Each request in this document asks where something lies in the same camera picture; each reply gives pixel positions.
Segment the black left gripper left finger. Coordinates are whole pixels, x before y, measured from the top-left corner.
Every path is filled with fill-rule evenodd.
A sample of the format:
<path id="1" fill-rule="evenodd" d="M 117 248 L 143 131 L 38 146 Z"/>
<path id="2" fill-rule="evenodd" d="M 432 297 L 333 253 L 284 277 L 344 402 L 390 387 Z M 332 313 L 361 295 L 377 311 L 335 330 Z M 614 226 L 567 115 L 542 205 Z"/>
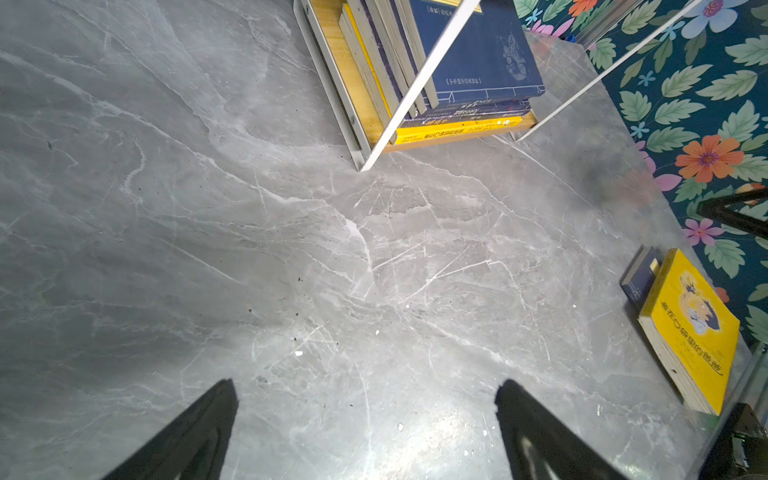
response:
<path id="1" fill-rule="evenodd" d="M 234 382 L 220 380 L 106 477 L 218 479 L 237 409 Z"/>

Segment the yellow book on lower shelf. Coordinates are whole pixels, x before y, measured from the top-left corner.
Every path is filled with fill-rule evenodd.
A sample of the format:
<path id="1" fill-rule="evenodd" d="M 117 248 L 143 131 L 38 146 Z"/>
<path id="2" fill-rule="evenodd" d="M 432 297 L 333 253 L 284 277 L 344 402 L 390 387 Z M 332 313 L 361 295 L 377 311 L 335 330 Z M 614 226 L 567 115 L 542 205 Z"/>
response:
<path id="1" fill-rule="evenodd" d="M 386 124 L 403 99 L 409 84 L 395 56 L 392 40 L 376 30 L 381 14 L 368 1 L 347 1 L 338 20 L 344 40 L 378 119 Z M 422 98 L 409 108 L 390 143 L 405 145 L 438 138 L 493 131 L 519 125 L 531 111 L 527 100 L 501 100 L 468 107 L 434 111 Z"/>

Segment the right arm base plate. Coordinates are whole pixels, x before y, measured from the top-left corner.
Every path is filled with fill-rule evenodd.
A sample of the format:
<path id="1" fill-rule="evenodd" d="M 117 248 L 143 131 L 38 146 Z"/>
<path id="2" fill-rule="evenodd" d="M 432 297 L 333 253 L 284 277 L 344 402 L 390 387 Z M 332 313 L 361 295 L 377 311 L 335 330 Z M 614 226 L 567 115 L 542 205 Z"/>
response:
<path id="1" fill-rule="evenodd" d="M 735 405 L 706 456 L 698 478 L 767 478 L 767 431 L 750 405 Z"/>

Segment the yellow cartoon cover book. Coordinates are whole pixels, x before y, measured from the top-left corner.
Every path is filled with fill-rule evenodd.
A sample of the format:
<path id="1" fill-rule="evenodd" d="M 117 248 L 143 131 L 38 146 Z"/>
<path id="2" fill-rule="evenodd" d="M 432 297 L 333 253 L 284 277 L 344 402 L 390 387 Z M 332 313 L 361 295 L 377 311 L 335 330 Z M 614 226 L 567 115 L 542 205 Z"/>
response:
<path id="1" fill-rule="evenodd" d="M 720 415 L 740 321 L 682 250 L 666 253 L 638 321 L 684 405 Z"/>

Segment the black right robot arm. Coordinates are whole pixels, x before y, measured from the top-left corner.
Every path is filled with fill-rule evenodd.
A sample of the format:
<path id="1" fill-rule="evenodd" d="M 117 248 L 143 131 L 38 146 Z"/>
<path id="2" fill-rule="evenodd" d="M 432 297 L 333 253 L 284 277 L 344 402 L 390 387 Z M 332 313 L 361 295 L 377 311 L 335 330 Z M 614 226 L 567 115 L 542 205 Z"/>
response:
<path id="1" fill-rule="evenodd" d="M 738 229 L 758 238 L 766 239 L 766 220 L 759 220 L 731 209 L 731 206 L 737 203 L 763 201 L 766 199 L 766 188 L 720 196 L 702 201 L 697 207 L 697 213 L 704 218 L 720 222 L 723 225 Z"/>

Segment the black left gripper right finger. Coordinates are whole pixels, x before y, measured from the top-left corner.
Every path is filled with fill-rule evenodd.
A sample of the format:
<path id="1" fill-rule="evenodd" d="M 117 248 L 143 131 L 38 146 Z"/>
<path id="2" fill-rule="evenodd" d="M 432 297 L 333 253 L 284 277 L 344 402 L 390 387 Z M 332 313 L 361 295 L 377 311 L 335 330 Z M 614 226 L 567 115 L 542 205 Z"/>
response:
<path id="1" fill-rule="evenodd" d="M 516 381 L 500 386 L 495 405 L 514 479 L 624 477 Z"/>

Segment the white wooden two-tier shelf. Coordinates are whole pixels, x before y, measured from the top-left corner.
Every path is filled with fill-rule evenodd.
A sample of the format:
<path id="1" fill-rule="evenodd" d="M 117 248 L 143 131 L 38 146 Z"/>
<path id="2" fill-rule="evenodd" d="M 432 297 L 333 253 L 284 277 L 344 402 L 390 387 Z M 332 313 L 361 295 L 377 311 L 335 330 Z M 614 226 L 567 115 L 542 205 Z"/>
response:
<path id="1" fill-rule="evenodd" d="M 335 117 L 357 170 L 368 171 L 385 153 L 460 142 L 475 138 L 510 133 L 515 139 L 526 137 L 540 121 L 533 111 L 517 122 L 499 120 L 495 126 L 485 123 L 469 127 L 462 133 L 445 136 L 421 136 L 404 144 L 377 141 L 385 125 L 375 112 L 374 104 L 360 75 L 351 50 L 343 38 L 338 18 L 344 9 L 341 1 L 295 1 L 294 14 L 305 39 Z"/>

